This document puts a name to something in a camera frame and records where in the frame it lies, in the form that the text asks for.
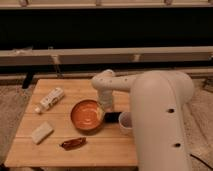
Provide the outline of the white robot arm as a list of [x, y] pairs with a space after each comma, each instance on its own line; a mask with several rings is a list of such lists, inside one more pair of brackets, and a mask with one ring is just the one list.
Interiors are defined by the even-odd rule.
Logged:
[[192, 171], [183, 121], [183, 106], [194, 84], [180, 71], [148, 71], [117, 77], [105, 70], [92, 78], [99, 101], [111, 91], [129, 94], [139, 171]]

